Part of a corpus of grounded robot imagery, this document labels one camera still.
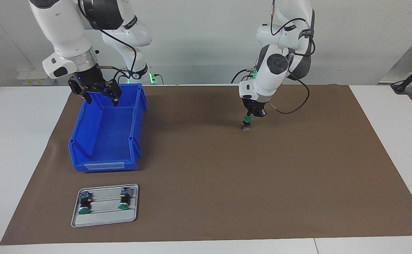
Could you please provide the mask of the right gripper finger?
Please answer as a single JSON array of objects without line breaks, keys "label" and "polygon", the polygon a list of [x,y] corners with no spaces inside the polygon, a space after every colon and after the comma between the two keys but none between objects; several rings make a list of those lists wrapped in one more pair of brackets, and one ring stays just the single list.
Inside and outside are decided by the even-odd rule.
[{"label": "right gripper finger", "polygon": [[122,90],[116,81],[106,81],[104,83],[103,95],[110,98],[114,107],[119,104],[119,98],[122,95]]},{"label": "right gripper finger", "polygon": [[88,93],[88,90],[86,88],[83,88],[76,79],[69,79],[68,80],[68,85],[72,90],[72,93],[74,95],[78,95],[80,97],[82,97],[87,104],[91,104],[92,103],[92,98],[90,96],[90,94]]}]

